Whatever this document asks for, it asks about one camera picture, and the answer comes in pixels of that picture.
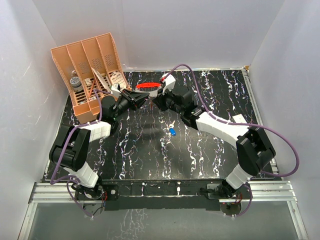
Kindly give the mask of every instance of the purple cable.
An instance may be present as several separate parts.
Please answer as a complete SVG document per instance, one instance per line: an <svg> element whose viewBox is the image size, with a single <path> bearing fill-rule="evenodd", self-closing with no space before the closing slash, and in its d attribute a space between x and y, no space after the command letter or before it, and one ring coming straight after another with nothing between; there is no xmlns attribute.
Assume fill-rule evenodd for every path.
<svg viewBox="0 0 320 240"><path fill-rule="evenodd" d="M259 124L253 124L253 123L235 123L235 122L229 122L229 121L223 121L219 118L217 118L212 112L210 112L210 110L208 109L208 107L206 106L204 100L202 99L201 97L201 93L200 93L200 90L199 90L199 87L198 87L198 83L197 83L197 80L196 80L196 76L195 76L195 73L194 71L186 64L179 64L177 66L175 66L168 74L165 75L165 77L163 77L163 79L166 79L167 76L169 76L170 74L172 74L174 72L174 70L176 70L178 67L180 66L185 66L187 67L191 74L192 74L192 77L193 77L193 80L194 80L194 85L195 85L195 88L197 90L197 94L199 96L199 99L204 107L204 109L208 112L208 114L210 115L210 117L212 117L214 120L220 122L220 123L223 123L223 124L229 124L229 125L237 125L237 126L249 126L249 127L256 127L256 128L262 128L262 129L265 129L265 130L268 130L269 132L272 132L274 133L275 135L277 135L278 137L280 137L281 139L283 139L288 145L289 147L292 149L293 153L294 153L294 156L295 156L295 167L294 169L291 171L291 172L288 172L288 173L285 173L285 174L274 174L274 173L270 173L270 172L266 172L266 171L261 171L261 173L263 174L266 174L266 175L269 175L269 176L272 176L272 177L280 177L280 178L284 178L284 177L288 177L292 174L294 174L298 168L299 168L299 165L300 165L300 158L299 158L299 154L296 150L296 148L293 146L293 144L285 137L283 136L282 134L280 134L279 132L271 129L270 127L267 127L267 126L263 126L263 125L259 125Z"/></svg>
<svg viewBox="0 0 320 240"><path fill-rule="evenodd" d="M236 215L236 217L240 217L240 216L242 216L243 214L245 214L247 211L248 211L248 209L250 208L250 206L251 206L251 202L252 202L252 191L251 191L251 188L250 187L248 187L247 185L243 185L246 189L248 189L249 190L249 194L250 194L250 199L249 199L249 203L248 203L248 206L246 206L246 208L245 208L245 210L243 210L243 212L241 212L241 213L239 213L238 215Z"/></svg>
<svg viewBox="0 0 320 240"><path fill-rule="evenodd" d="M95 97L96 97L96 99L98 100L98 103L99 103L100 115L99 115L98 121L92 122L91 125L97 124L98 122L101 121L101 118L102 118L102 114L101 114L101 113L102 113L102 105L101 105L101 101L100 101L100 99L99 99L99 96L98 96L97 92L101 92L101 93L104 93L104 94L109 94L109 93L110 93L110 92L106 92L106 91L100 91L100 90L97 90L97 89L94 89L93 91L94 91ZM69 183L71 183L71 182L72 182L72 183L75 183L75 184L79 184L79 183L80 183L80 181L77 179L77 177L74 176L74 175L66 175L66 176L62 176L62 177L58 178L57 180L55 180L56 174L57 174L57 172L58 172L58 170L59 170L59 167L60 167L62 158L63 158L63 156L64 156L64 154L65 154L65 152L66 152L66 149L67 149L67 146L68 146L68 143L69 143L69 141L70 141L70 139L71 139L72 134L74 134L74 132L76 131L76 129L81 128L81 127L86 127L86 126L89 126L89 125L90 125L89 123L79 124L78 126L75 126L75 127L70 131L68 137L67 137L66 140L65 140L65 144L63 145L62 152L61 152L61 154L60 154L60 157L59 157L59 159L58 159L58 162L56 163L55 169L54 169L53 174L52 174L52 177L51 177L51 179L50 179L50 184L51 184L51 185L54 185L54 184L58 183L58 182L61 181L61 180L69 179L69 180L67 181L67 183L66 183L66 189L67 189L70 197L72 198L72 200L77 204L77 206L78 206L87 216L89 216L89 217L92 218L93 215L92 215L91 213L89 213L88 211L86 211L86 210L78 203L78 201L75 199L75 197L72 195L72 193L71 193L71 191L70 191L70 189L69 189Z"/></svg>

